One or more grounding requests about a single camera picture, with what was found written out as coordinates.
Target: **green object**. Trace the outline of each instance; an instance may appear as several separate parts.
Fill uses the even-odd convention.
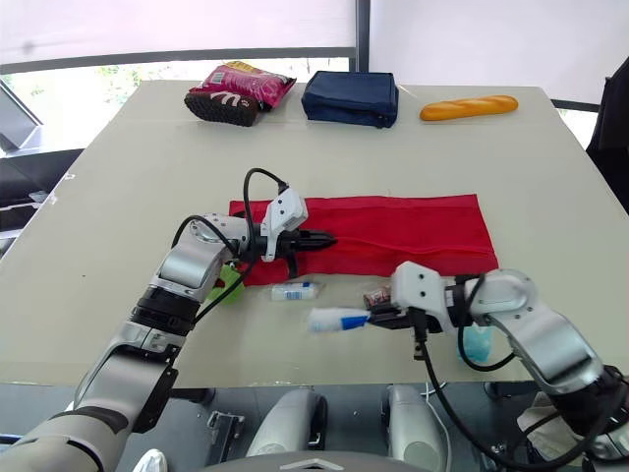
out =
[[[240,273],[229,265],[224,265],[220,269],[220,274],[218,275],[218,279],[222,280],[225,283],[224,287],[214,287],[207,295],[207,300],[212,301],[216,297],[218,297],[224,290],[226,290],[232,283],[236,281],[240,277]],[[245,285],[241,282],[232,293],[227,295],[225,299],[221,303],[233,303],[235,302],[240,294],[245,290]]]

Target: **white cloth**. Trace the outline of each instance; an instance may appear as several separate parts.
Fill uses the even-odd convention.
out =
[[[166,456],[161,450],[149,449],[140,459],[133,472],[167,472]]]
[[[547,395],[540,392],[533,400],[533,405],[518,417],[518,426],[524,431],[555,411]],[[577,442],[574,433],[561,417],[550,420],[531,432],[529,441],[545,460],[551,460],[567,452]],[[580,466],[581,458],[574,459],[570,465]]]

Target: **white curtain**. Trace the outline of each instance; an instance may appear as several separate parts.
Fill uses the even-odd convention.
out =
[[[170,50],[354,45],[354,0],[0,0],[0,64]]]
[[[538,86],[600,103],[627,56],[627,0],[372,0],[370,69],[399,84]]]

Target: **gray floor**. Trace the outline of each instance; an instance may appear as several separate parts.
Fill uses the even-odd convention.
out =
[[[326,448],[385,455],[379,405],[385,385],[328,385],[314,390],[328,401]],[[418,384],[423,391],[424,385]],[[290,387],[220,388],[208,404],[171,399],[159,424],[128,442],[118,472],[131,472],[138,459],[152,447],[161,449],[170,472],[194,471],[204,465],[210,441],[206,422],[213,410],[246,416],[245,431],[230,458],[244,456],[264,415]],[[72,388],[0,384],[0,433],[23,434],[38,422],[65,409]],[[500,443],[518,434],[515,417],[531,404],[523,395],[490,400],[481,383],[450,383],[445,392],[455,409],[486,443]],[[481,470],[472,446],[452,426],[438,403],[431,398],[450,432],[453,471]]]

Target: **black cable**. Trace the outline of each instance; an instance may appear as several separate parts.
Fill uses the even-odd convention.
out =
[[[227,296],[230,293],[232,293],[234,290],[236,290],[236,287],[238,287],[241,283],[243,283],[245,281],[245,279],[249,276],[249,274],[252,272],[252,269],[254,268],[254,266],[257,263],[257,259],[259,257],[259,253],[257,252],[256,239],[255,239],[256,229],[254,228],[254,219],[252,217],[251,203],[249,201],[249,182],[250,182],[250,180],[252,178],[252,175],[254,175],[254,174],[263,174],[263,175],[273,179],[275,182],[277,182],[277,186],[279,187],[279,193],[282,193],[284,190],[286,190],[288,188],[288,184],[286,182],[284,182],[282,179],[277,177],[272,172],[269,172],[268,170],[261,169],[259,167],[254,167],[253,169],[250,169],[249,172],[247,172],[247,174],[245,175],[245,181],[243,183],[243,202],[244,202],[244,205],[245,205],[245,219],[247,221],[247,227],[248,227],[248,231],[249,231],[249,244],[250,244],[250,249],[251,249],[251,251],[253,253],[252,261],[250,262],[249,266],[243,271],[243,273],[241,273],[239,275],[239,277],[234,281],[234,283],[232,283],[229,287],[227,287],[225,290],[223,290],[223,292],[218,297],[216,297],[214,300],[212,300],[209,303],[209,305],[207,305],[205,308],[203,308],[200,312],[197,313],[197,316],[193,320],[193,325],[196,325],[198,322],[200,322],[200,320],[205,315],[207,315],[207,313],[212,308],[214,308],[216,305],[218,305],[220,302],[222,302],[225,298],[227,298]],[[181,234],[181,231],[178,230],[177,233],[178,234],[175,235],[176,239],[179,238],[179,235]]]
[[[265,169],[261,169],[259,167],[254,167],[253,169],[249,169],[249,172],[247,172],[247,174],[245,175],[245,181],[243,182],[243,204],[245,205],[245,219],[247,220],[247,228],[249,230],[249,239],[250,239],[252,251],[254,253],[254,258],[257,259],[258,253],[257,253],[256,241],[254,240],[254,235],[256,234],[256,231],[254,229],[254,218],[252,217],[251,203],[249,201],[249,181],[252,179],[252,176],[254,174],[263,174],[266,177],[273,179],[275,182],[277,182],[277,186],[279,187],[280,193],[283,192],[288,187],[288,184],[284,182],[282,179],[280,179],[279,177],[277,177],[272,172],[269,172],[268,170],[265,170]]]
[[[443,405],[443,409],[452,420],[452,423],[454,423],[454,425],[459,429],[463,436],[465,436],[468,441],[470,441],[470,443],[472,443],[484,455],[486,455],[490,459],[493,459],[493,461],[495,461],[497,464],[500,464],[503,467],[509,469],[522,471],[553,470],[572,462],[574,459],[579,457],[579,455],[585,452],[592,445],[597,436],[604,431],[605,427],[607,426],[609,417],[611,417],[616,408],[618,408],[625,399],[626,389],[619,388],[614,395],[612,401],[609,401],[604,405],[602,413],[600,413],[599,418],[590,429],[590,432],[582,440],[577,442],[574,447],[572,447],[564,454],[543,464],[521,464],[493,452],[490,448],[488,448],[486,445],[484,445],[482,442],[474,437],[472,432],[468,429],[467,426],[463,424],[461,419],[454,412],[452,406],[450,405],[450,402],[443,394],[443,390],[439,386],[439,380],[434,373],[434,368],[432,367],[432,361],[430,360],[430,355],[428,349],[426,348],[426,343],[420,342],[420,348],[422,349],[422,352],[424,354],[424,362],[426,363],[426,369],[429,372],[430,381],[432,382],[434,391],[439,397],[439,400]]]
[[[216,305],[218,305],[220,302],[222,302],[223,300],[225,300],[225,298],[227,297],[227,295],[229,295],[230,293],[232,293],[234,290],[236,290],[236,287],[238,287],[238,285],[240,285],[241,283],[243,283],[245,281],[245,279],[247,278],[247,276],[252,272],[252,269],[254,268],[254,265],[256,264],[257,259],[254,259],[249,266],[243,271],[243,273],[241,273],[238,278],[236,280],[234,280],[234,283],[232,283],[229,287],[227,287],[225,290],[223,290],[221,292],[220,295],[218,295],[214,300],[212,300],[209,305],[207,305],[205,308],[203,308],[200,312],[197,313],[197,316],[195,317],[195,319],[193,320],[193,325],[196,325],[198,322],[201,321],[201,319],[207,315],[207,313],[214,308]]]
[[[475,371],[491,372],[491,371],[497,371],[498,369],[506,366],[509,362],[515,359],[515,354],[511,353],[508,356],[506,356],[504,359],[502,359],[501,361],[498,361],[495,364],[491,364],[490,366],[481,366],[479,364],[476,364],[474,361],[472,361],[468,357],[468,355],[465,352],[465,346],[463,343],[465,320],[470,314],[470,308],[472,307],[472,303],[474,302],[474,298],[476,297],[476,294],[479,292],[479,289],[483,286],[484,283],[485,283],[485,274],[482,273],[479,276],[478,281],[474,285],[474,288],[472,288],[470,297],[465,302],[465,310],[461,312],[461,316],[459,317],[459,329],[457,332],[456,340],[457,340],[457,345],[459,346],[459,353],[461,354],[461,359],[463,359],[463,362],[465,362],[470,368],[474,369]]]
[[[518,436],[518,438],[513,442],[513,444],[509,446],[507,457],[509,459],[513,459],[515,455],[515,449],[517,449],[518,446],[527,439],[530,433],[532,433],[537,428],[542,427],[546,423],[554,420],[555,418],[558,418],[559,416],[561,416],[561,414],[558,411],[555,411],[554,413],[551,413],[548,416],[544,416],[539,421],[535,422],[529,428],[524,430],[522,434]]]
[[[238,257],[238,251],[236,250],[234,245],[225,237],[225,235],[223,233],[221,233],[221,231],[214,224],[210,223],[209,221],[207,221],[207,219],[205,219],[202,216],[199,216],[197,214],[192,214],[192,215],[188,216],[179,225],[179,228],[177,228],[177,232],[175,233],[175,237],[173,238],[173,242],[170,245],[171,249],[174,248],[175,246],[177,246],[177,243],[179,242],[179,238],[181,238],[181,235],[184,232],[184,230],[186,229],[186,226],[191,221],[200,221],[205,226],[207,226],[209,229],[211,229],[214,232],[214,234],[216,236],[218,236],[218,239],[220,239],[221,242],[225,246],[227,246],[227,249],[229,249],[229,252],[232,253],[232,256],[234,256],[235,258]]]

